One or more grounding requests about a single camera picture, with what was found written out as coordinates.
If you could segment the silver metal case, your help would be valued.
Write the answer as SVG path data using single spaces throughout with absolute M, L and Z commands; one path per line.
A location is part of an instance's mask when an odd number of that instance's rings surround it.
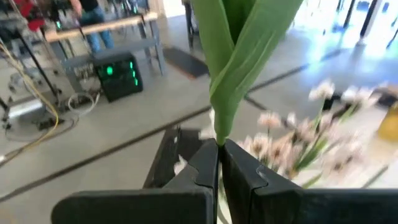
M 13 102 L 13 104 L 9 106 L 7 118 L 16 119 L 27 114 L 32 114 L 36 111 L 42 111 L 44 109 L 44 104 L 38 99 L 27 100 L 20 103 Z

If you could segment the orange artificial tulip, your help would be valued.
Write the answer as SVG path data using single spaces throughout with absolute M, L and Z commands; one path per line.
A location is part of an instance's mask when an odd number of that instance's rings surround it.
M 243 96 L 283 38 L 303 0 L 191 0 L 210 72 L 216 142 L 224 145 Z

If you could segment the black floor mat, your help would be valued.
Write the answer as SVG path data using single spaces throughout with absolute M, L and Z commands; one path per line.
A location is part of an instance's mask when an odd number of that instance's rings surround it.
M 188 52 L 176 47 L 165 47 L 163 53 L 168 64 L 180 70 L 191 79 L 209 74 L 206 64 Z

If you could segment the person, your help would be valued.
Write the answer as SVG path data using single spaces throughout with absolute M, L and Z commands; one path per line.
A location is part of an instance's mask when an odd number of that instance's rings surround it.
M 77 21 L 81 26 L 90 26 L 105 22 L 104 11 L 98 0 L 69 0 Z M 93 53 L 101 50 L 100 39 L 107 49 L 114 47 L 114 40 L 109 30 L 94 32 L 86 35 L 90 49 Z

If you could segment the red and black tool case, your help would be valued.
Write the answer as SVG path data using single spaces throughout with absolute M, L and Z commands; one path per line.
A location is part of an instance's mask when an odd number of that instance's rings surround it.
M 12 2 L 21 16 L 27 20 L 27 26 L 31 31 L 37 31 L 45 24 L 44 16 L 34 0 L 12 0 Z

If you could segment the white artificial flower bunch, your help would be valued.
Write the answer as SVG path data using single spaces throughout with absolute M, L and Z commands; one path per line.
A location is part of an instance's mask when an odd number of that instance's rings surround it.
M 295 166 L 302 160 L 307 147 L 315 139 L 315 132 L 309 120 L 297 123 L 294 113 L 288 114 L 287 119 L 283 120 L 275 112 L 265 112 L 260 114 L 257 123 L 265 127 L 266 132 L 256 133 L 253 137 L 246 136 L 245 140 L 236 144 L 278 174 L 288 179 L 296 177 L 298 171 Z M 274 128 L 289 128 L 291 133 L 274 139 L 271 136 L 271 130 Z
M 320 149 L 317 155 L 323 159 L 324 173 L 339 173 L 353 165 L 361 158 L 362 146 L 355 134 L 341 134 L 339 125 L 360 109 L 375 105 L 381 94 L 372 88 L 349 87 L 340 95 L 335 94 L 335 85 L 326 80 L 311 90 L 309 100 L 323 99 L 323 106 L 314 124 L 317 134 L 311 151 L 316 152 L 321 143 L 326 148 Z

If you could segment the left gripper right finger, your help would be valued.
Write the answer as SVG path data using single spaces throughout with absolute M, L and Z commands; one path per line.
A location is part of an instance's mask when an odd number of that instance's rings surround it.
M 304 189 L 230 139 L 220 160 L 233 224 L 398 224 L 398 190 Z

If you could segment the black computer with green lights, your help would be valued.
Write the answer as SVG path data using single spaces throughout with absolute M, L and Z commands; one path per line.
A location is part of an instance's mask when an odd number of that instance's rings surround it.
M 97 58 L 93 62 L 93 68 L 110 103 L 143 91 L 137 60 L 130 52 Z

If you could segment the wooden top workbench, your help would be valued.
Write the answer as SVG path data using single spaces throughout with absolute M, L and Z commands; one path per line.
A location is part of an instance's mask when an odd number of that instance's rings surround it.
M 70 85 L 76 93 L 83 91 L 80 81 L 75 75 L 73 68 L 80 67 L 87 63 L 92 63 L 96 59 L 103 59 L 113 56 L 118 56 L 125 53 L 133 53 L 144 50 L 147 59 L 151 59 L 149 49 L 155 48 L 156 59 L 159 63 L 159 70 L 161 75 L 165 75 L 166 66 L 165 58 L 160 43 L 159 28 L 157 25 L 158 13 L 149 11 L 143 16 L 130 16 L 123 19 L 113 21 L 106 21 L 100 24 L 94 24 L 65 31 L 57 31 L 56 29 L 49 29 L 44 32 L 44 37 L 47 43 L 50 44 L 51 51 L 58 60 L 58 66 L 64 71 Z M 78 57 L 66 58 L 60 51 L 59 42 L 64 39 L 82 36 L 84 34 L 97 33 L 104 30 L 115 30 L 122 27 L 139 26 L 141 39 L 137 41 L 130 41 L 125 45 L 115 47 L 113 49 L 105 49 L 96 54 L 86 54 Z

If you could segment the yellow vase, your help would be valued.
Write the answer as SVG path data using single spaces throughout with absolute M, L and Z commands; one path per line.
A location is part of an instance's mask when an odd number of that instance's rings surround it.
M 377 135 L 383 140 L 398 142 L 398 101 L 386 113 L 379 126 Z

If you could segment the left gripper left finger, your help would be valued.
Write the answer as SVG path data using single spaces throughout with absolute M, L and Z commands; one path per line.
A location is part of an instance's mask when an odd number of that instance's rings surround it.
M 164 187 L 76 192 L 53 207 L 51 224 L 217 224 L 218 158 L 207 140 Z

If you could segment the pink artificial flower bunch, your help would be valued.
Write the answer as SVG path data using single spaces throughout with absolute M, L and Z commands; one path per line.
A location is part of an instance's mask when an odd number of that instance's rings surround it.
M 293 182 L 308 188 L 398 188 L 398 141 L 378 135 L 388 112 L 372 106 L 338 124 L 320 158 Z

